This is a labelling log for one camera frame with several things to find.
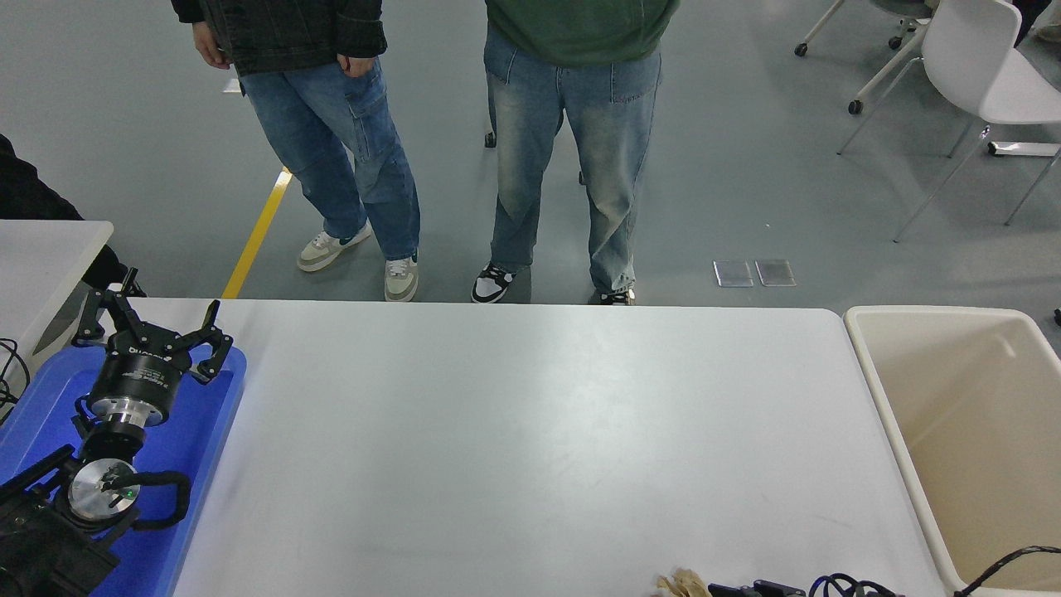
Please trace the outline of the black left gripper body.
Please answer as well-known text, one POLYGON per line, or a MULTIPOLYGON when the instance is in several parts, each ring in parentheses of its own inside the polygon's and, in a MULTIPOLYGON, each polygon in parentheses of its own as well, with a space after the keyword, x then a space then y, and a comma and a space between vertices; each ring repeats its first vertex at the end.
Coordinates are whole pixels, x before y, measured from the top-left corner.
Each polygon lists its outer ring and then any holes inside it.
POLYGON ((147 404, 149 412, 171 412, 182 374, 191 367, 188 349, 173 355, 133 345, 106 345, 106 357, 90 390, 90 410, 109 412, 122 400, 147 404))

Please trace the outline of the person's right hand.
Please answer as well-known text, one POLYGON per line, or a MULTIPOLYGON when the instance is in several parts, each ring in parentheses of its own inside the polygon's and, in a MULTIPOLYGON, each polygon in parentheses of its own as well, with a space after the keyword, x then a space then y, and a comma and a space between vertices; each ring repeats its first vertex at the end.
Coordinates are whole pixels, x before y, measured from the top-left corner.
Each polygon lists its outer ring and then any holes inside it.
POLYGON ((220 48, 215 33, 213 33, 207 22, 192 23, 191 31, 194 48, 196 48, 203 62, 220 70, 231 68, 231 59, 220 48))

